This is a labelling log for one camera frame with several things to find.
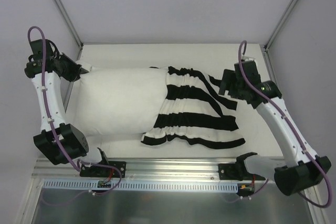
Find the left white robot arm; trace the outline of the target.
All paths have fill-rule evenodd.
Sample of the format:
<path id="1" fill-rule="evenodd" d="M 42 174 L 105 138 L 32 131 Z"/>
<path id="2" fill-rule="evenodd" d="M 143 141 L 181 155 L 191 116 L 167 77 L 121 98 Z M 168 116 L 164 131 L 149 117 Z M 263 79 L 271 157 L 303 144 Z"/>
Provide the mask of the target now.
<path id="1" fill-rule="evenodd" d="M 85 135 L 67 122 L 61 97 L 61 79 L 76 82 L 90 69 L 60 53 L 48 39 L 29 44 L 33 53 L 25 74 L 37 92 L 41 114 L 41 133 L 33 138 L 35 146 L 53 165 L 71 163 L 76 170 L 87 165 L 97 176 L 107 175 L 110 165 L 106 155 L 100 148 L 90 148 Z"/>

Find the black white striped pillowcase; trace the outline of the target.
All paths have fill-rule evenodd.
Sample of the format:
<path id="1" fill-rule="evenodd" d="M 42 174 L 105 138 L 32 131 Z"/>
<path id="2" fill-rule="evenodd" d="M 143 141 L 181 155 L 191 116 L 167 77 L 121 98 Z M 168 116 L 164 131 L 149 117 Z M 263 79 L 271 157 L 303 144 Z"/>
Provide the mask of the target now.
<path id="1" fill-rule="evenodd" d="M 237 101 L 219 95 L 220 80 L 193 68 L 166 71 L 167 95 L 154 126 L 142 135 L 143 144 L 180 139 L 225 150 L 246 143 L 236 123 Z"/>

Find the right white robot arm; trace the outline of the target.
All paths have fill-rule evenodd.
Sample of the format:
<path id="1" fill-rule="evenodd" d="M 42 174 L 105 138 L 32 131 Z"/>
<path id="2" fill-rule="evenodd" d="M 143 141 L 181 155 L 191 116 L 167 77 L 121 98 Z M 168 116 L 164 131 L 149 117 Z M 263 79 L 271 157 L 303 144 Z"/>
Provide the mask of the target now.
<path id="1" fill-rule="evenodd" d="M 277 85 L 263 82 L 254 61 L 236 63 L 234 70 L 225 69 L 219 93 L 244 100 L 264 119 L 277 141 L 284 163 L 250 152 L 239 156 L 235 163 L 238 179 L 258 175 L 273 180 L 286 196 L 318 185 L 322 180 L 331 188 L 327 172 L 331 162 L 319 156 L 304 139 L 287 111 Z"/>

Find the white pillow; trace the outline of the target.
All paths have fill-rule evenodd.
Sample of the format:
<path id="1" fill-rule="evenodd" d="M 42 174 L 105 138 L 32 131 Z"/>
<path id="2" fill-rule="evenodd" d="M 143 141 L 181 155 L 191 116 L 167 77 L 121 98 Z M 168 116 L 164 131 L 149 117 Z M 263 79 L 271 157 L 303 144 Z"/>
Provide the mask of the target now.
<path id="1" fill-rule="evenodd" d="M 151 130 L 167 95 L 164 68 L 91 68 L 75 82 L 67 117 L 85 136 Z"/>

